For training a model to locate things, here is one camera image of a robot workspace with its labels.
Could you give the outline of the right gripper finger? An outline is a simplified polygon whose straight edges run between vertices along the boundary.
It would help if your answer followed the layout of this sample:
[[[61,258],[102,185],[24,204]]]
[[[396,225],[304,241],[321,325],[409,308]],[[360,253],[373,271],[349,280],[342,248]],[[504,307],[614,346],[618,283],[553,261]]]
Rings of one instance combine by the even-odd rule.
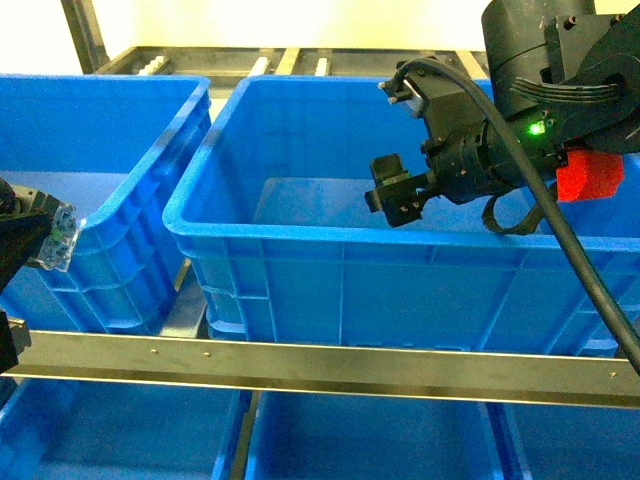
[[[392,228],[422,219],[420,181],[404,168],[398,154],[375,158],[369,168],[375,186],[364,198],[371,213],[382,212]]]

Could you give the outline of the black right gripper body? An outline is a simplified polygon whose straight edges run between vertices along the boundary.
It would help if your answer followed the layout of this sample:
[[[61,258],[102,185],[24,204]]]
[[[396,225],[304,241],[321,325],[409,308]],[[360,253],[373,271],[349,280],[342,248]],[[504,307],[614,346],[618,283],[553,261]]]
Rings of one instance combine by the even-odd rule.
[[[429,135],[421,151],[430,183],[419,191],[420,201],[443,196],[465,204],[526,186],[512,155],[467,93],[423,94],[421,100]]]

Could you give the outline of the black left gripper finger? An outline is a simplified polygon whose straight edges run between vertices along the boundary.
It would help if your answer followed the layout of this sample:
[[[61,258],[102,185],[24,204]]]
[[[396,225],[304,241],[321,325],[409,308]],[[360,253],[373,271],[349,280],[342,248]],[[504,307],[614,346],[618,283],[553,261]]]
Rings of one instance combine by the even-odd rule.
[[[1,291],[39,252],[52,223],[53,217],[41,211],[1,215]]]

